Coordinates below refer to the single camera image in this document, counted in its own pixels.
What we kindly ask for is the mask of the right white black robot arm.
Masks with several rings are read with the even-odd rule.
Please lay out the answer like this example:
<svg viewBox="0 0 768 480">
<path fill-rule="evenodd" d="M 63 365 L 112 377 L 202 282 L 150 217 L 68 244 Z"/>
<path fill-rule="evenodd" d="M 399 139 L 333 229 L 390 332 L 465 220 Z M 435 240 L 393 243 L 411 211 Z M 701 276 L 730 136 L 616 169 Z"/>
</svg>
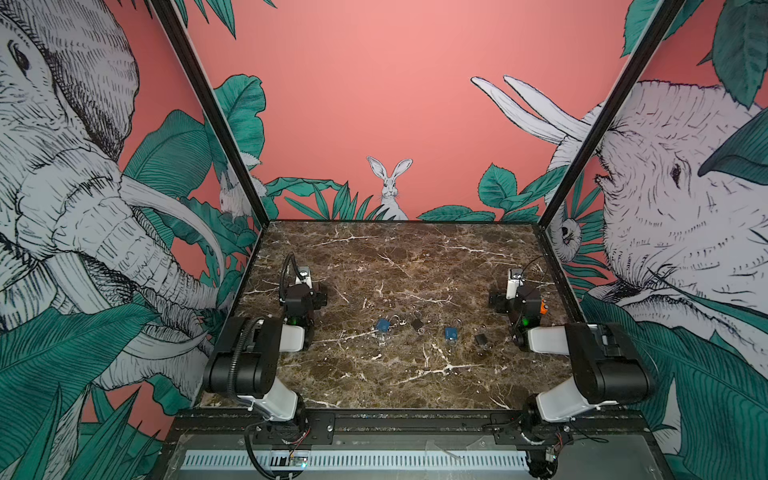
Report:
<svg viewBox="0 0 768 480">
<path fill-rule="evenodd" d="M 565 423 L 604 406 L 641 402 L 655 380 L 624 329 L 584 322 L 543 326 L 539 290 L 519 281 L 489 294 L 489 307 L 508 317 L 513 343 L 523 351 L 566 356 L 571 376 L 529 398 L 524 419 L 531 425 Z"/>
</svg>

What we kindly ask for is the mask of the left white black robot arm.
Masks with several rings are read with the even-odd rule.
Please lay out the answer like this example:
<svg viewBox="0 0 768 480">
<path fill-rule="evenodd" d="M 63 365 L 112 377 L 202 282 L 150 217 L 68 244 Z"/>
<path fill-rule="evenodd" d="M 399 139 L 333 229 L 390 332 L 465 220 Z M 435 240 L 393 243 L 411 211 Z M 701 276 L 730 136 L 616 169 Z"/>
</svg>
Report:
<svg viewBox="0 0 768 480">
<path fill-rule="evenodd" d="M 315 312 L 327 288 L 296 283 L 286 290 L 280 317 L 232 317 L 224 325 L 203 373 L 205 392 L 221 395 L 270 422 L 307 428 L 301 396 L 277 376 L 282 353 L 309 348 Z"/>
</svg>

